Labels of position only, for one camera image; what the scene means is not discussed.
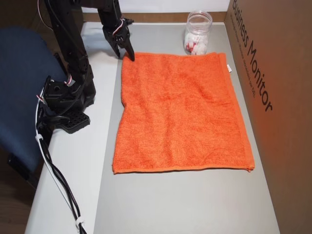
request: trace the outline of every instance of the blue chair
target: blue chair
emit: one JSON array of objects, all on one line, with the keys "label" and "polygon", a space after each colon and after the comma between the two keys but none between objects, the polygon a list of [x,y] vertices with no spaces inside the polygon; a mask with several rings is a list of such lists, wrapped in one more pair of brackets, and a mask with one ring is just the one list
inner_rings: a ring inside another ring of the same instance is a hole
[{"label": "blue chair", "polygon": [[30,184],[41,153],[35,140],[36,94],[46,78],[66,80],[61,63],[37,33],[21,27],[0,29],[0,146],[8,163]]}]

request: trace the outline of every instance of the cable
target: cable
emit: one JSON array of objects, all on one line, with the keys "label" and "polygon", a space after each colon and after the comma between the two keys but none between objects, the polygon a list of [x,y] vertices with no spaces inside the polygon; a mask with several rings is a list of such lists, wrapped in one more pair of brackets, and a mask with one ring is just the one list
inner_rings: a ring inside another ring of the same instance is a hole
[{"label": "cable", "polygon": [[119,25],[118,27],[117,27],[117,29],[115,30],[115,31],[113,31],[113,35],[115,35],[116,34],[116,32],[118,32],[118,30],[122,27],[122,25],[123,25],[123,20],[122,19],[120,19],[121,20],[121,25]]},{"label": "cable", "polygon": [[66,84],[67,86],[70,85],[70,83],[72,82],[73,78],[72,78],[72,75],[69,74],[69,79],[67,79],[67,81],[64,81],[64,84]]},{"label": "cable", "polygon": [[36,95],[36,97],[37,97],[41,102],[44,102],[44,101],[43,101],[43,98],[40,97],[39,95]]},{"label": "cable", "polygon": [[37,0],[37,8],[38,8],[38,13],[39,13],[39,17],[40,17],[40,19],[41,19],[41,22],[42,22],[48,29],[50,29],[50,30],[53,32],[53,28],[50,27],[49,25],[47,25],[47,24],[44,22],[44,20],[43,20],[43,18],[42,18],[42,16],[41,16],[40,7],[39,7],[39,0]]},{"label": "cable", "polygon": [[[38,100],[37,102],[37,107],[36,107],[36,116],[35,116],[35,123],[37,126],[37,119],[38,119],[38,109],[39,109],[39,104],[40,104],[40,100]],[[48,171],[51,175],[51,177],[53,178],[55,184],[57,185],[59,191],[61,192],[63,198],[65,199],[69,209],[72,211],[73,216],[76,220],[76,224],[79,228],[79,232],[80,234],[87,234],[86,230],[84,229],[84,227],[82,226],[81,222],[80,222],[80,210],[78,207],[78,204],[76,202],[76,199],[74,198],[74,195],[65,179],[65,177],[63,176],[63,174],[60,172],[60,170],[52,163],[52,159],[51,159],[51,155],[49,153],[48,150],[48,146],[45,143],[45,141],[43,140],[42,136],[40,134],[38,134],[38,130],[36,127],[36,139],[38,141],[39,144],[39,148],[43,157],[43,160],[45,162],[46,167],[48,168]],[[59,183],[57,182],[59,181],[61,183],[61,185],[63,186],[64,190],[66,191],[66,195],[63,191],[63,189],[60,187]]]}]

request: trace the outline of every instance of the terry cloth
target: terry cloth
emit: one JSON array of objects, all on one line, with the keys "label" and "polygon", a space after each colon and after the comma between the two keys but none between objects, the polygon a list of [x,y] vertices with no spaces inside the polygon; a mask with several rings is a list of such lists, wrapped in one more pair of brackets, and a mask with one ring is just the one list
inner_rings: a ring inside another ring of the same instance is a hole
[{"label": "terry cloth", "polygon": [[225,54],[124,57],[113,171],[254,168]]}]

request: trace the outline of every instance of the plastic jar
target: plastic jar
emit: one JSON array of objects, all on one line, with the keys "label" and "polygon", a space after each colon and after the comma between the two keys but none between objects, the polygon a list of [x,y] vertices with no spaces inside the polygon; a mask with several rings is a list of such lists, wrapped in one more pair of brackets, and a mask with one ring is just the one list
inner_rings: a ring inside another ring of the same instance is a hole
[{"label": "plastic jar", "polygon": [[184,49],[191,55],[207,53],[208,41],[213,18],[207,12],[193,11],[187,17]]}]

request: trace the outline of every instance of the white object in jar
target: white object in jar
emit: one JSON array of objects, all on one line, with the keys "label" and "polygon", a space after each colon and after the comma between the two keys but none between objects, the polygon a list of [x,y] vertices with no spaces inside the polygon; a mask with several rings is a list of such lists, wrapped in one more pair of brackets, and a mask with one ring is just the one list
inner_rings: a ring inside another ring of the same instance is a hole
[{"label": "white object in jar", "polygon": [[208,36],[188,33],[184,38],[184,49],[191,55],[204,55],[207,52]]}]

